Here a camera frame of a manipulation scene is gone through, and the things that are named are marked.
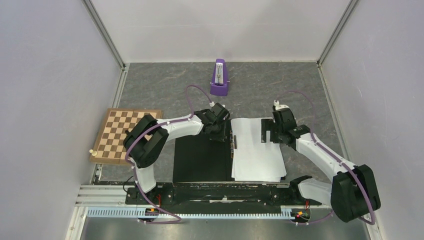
black mat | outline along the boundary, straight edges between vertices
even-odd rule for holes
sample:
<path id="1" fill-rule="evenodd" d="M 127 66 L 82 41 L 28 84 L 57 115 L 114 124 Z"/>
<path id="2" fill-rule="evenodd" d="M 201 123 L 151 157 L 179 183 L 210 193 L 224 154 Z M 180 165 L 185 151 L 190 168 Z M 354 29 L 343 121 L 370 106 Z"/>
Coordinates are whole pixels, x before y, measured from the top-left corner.
<path id="1" fill-rule="evenodd" d="M 172 182 L 231 181 L 231 124 L 226 122 L 224 142 L 208 135 L 184 136 L 175 140 Z"/>

gray floor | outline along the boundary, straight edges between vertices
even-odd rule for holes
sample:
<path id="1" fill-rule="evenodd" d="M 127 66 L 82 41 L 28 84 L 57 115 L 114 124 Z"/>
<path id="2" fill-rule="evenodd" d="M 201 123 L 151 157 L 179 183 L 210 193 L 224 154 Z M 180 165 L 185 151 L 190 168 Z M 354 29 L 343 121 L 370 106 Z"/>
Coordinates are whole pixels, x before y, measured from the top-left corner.
<path id="1" fill-rule="evenodd" d="M 317 65 L 312 62 L 229 62 L 230 85 L 226 97 L 212 96 L 225 104 L 232 118 L 271 117 L 273 100 L 287 90 L 299 90 L 313 100 L 317 118 L 315 133 L 338 154 L 342 154 Z M 164 118 L 190 113 L 184 89 L 189 84 L 209 91 L 214 63 L 132 63 L 120 99 L 120 108 L 161 109 Z M 207 98 L 197 89 L 189 90 L 195 110 L 208 108 Z M 280 99 L 289 105 L 298 124 L 310 126 L 312 107 L 300 94 L 289 93 Z M 175 142 L 164 147 L 155 163 L 158 182 L 172 182 Z M 287 170 L 286 180 L 311 175 L 330 182 L 306 157 L 281 146 Z M 125 181 L 132 176 L 128 166 L 104 165 L 101 181 Z"/>

wooden chessboard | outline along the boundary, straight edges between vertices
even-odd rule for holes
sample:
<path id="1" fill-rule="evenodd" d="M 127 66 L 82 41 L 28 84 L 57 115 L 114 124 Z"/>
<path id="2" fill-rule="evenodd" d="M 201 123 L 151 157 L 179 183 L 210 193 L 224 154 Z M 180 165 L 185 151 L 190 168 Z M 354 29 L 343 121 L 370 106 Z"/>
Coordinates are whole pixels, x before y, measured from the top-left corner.
<path id="1" fill-rule="evenodd" d="M 144 115 L 152 115 L 155 119 L 162 118 L 161 110 L 109 108 L 97 135 L 93 150 L 95 156 L 90 161 L 100 164 L 128 164 L 125 161 L 127 153 L 123 142 L 125 131 L 131 131 Z"/>

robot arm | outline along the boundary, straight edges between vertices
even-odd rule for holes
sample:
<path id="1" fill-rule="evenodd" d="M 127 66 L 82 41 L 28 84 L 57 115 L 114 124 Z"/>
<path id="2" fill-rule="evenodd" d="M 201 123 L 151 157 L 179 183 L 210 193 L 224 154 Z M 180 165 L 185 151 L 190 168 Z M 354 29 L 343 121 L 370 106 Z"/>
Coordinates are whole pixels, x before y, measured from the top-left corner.
<path id="1" fill-rule="evenodd" d="M 273 119 L 262 119 L 262 142 L 266 142 L 266 134 L 269 131 L 271 142 L 286 144 L 303 154 L 317 165 L 331 181 L 330 184 L 317 181 L 311 176 L 299 177 L 290 182 L 290 187 L 299 197 L 331 206 L 334 213 L 344 222 L 368 214 L 369 210 L 364 196 L 346 167 L 342 165 L 343 163 L 358 177 L 368 195 L 372 209 L 380 208 L 380 197 L 374 174 L 367 165 L 356 166 L 327 147 L 315 134 L 315 139 L 313 139 L 309 127 L 297 126 L 288 106 L 276 102 L 273 110 Z M 341 162 L 338 162 L 323 148 Z"/>
<path id="2" fill-rule="evenodd" d="M 224 140 L 223 123 L 229 118 L 229 112 L 221 104 L 217 103 L 211 109 L 194 112 L 190 120 L 189 117 L 190 115 L 173 119 L 155 119 L 151 115 L 146 115 L 131 132 L 126 132 L 123 145 L 128 149 L 138 136 L 150 127 L 168 123 L 148 133 L 149 137 L 143 137 L 130 153 L 130 161 L 134 163 L 135 174 L 145 193 L 156 187 L 153 163 L 158 159 L 166 142 L 198 134 L 207 134 L 216 141 Z"/>

white chess piece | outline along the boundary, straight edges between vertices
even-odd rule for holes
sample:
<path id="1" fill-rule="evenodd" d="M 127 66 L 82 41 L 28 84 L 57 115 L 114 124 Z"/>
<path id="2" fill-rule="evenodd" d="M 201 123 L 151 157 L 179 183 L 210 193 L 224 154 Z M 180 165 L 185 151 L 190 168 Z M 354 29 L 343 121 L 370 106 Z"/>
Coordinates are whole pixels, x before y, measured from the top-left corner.
<path id="1" fill-rule="evenodd" d="M 96 155 L 97 155 L 97 151 L 94 151 L 93 149 L 90 149 L 90 151 L 89 151 L 90 153 L 91 153 L 91 155 L 93 156 L 93 157 L 95 157 Z"/>

